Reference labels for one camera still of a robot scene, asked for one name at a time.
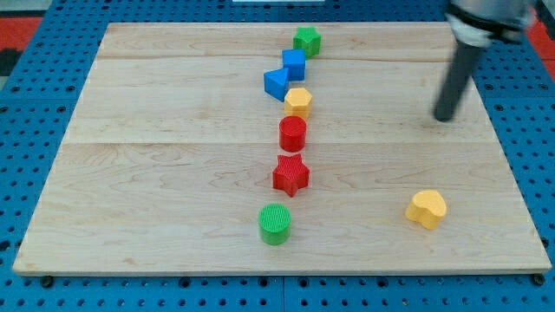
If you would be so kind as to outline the grey robot wrist mount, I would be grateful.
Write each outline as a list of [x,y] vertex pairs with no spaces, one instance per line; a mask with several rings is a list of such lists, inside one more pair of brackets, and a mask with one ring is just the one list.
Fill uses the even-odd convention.
[[532,25],[536,0],[448,0],[447,22],[455,38],[486,48],[492,41],[520,43]]

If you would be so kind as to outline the black pusher rod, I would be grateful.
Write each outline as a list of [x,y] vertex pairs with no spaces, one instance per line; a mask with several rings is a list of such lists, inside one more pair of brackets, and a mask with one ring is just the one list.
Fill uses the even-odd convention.
[[456,41],[456,49],[434,104],[433,116],[437,121],[448,122],[454,118],[483,51],[483,48]]

